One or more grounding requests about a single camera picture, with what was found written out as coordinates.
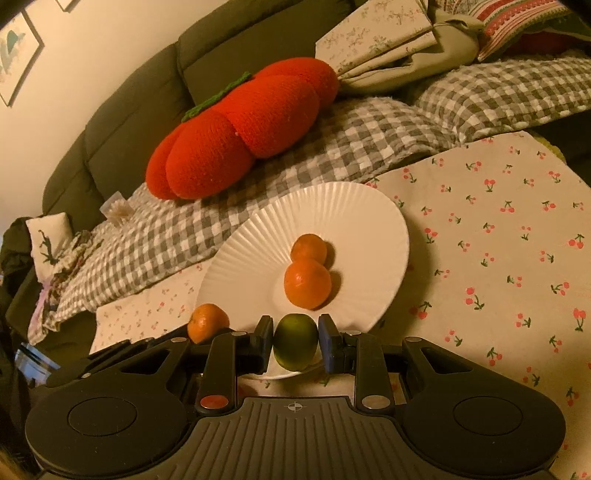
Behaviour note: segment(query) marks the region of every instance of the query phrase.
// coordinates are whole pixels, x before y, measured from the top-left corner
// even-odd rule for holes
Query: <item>crosshair marking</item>
[[[301,403],[295,401],[287,405],[287,408],[289,408],[291,411],[300,411],[302,408],[304,408],[304,406]]]

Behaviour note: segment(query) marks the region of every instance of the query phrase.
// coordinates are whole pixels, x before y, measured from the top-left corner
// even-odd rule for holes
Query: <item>green sofa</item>
[[[139,67],[89,119],[49,178],[43,214],[66,212],[72,230],[104,220],[102,203],[129,197],[154,148],[192,106],[244,71],[314,56],[314,45],[365,0],[229,0]],[[13,335],[27,329],[41,286],[31,269],[6,311]],[[37,348],[59,365],[88,354],[95,314],[83,312]]]

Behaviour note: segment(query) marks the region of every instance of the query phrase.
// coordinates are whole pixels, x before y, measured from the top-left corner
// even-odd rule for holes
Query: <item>metal screw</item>
[[[382,410],[390,406],[390,401],[383,395],[368,395],[361,401],[361,404],[370,410]]]

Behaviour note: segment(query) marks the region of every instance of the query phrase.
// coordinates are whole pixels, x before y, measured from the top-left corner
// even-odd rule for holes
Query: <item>green lime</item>
[[[318,347],[318,327],[304,313],[285,315],[273,335],[277,363],[290,372],[301,372],[312,363]]]

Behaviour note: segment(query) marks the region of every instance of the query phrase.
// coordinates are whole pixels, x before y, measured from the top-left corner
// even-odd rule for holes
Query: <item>framed picture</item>
[[[0,30],[0,97],[6,106],[14,100],[41,46],[24,12]]]
[[[56,0],[64,12],[69,12],[79,0]]]

